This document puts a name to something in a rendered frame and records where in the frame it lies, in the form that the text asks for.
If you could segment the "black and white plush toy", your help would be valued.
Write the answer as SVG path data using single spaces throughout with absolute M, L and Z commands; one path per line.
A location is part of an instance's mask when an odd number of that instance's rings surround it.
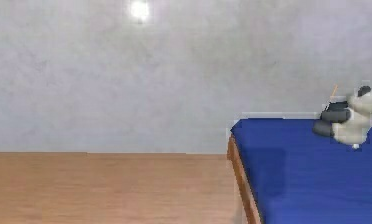
M 358 149 L 372 128 L 372 87 L 361 86 L 344 101 L 330 102 L 314 122 L 312 132 Z

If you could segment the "blue bed with wooden frame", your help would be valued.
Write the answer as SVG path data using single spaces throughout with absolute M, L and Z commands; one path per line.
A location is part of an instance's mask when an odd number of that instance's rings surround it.
M 354 150 L 312 119 L 248 118 L 231 128 L 245 224 L 372 224 L 372 129 Z

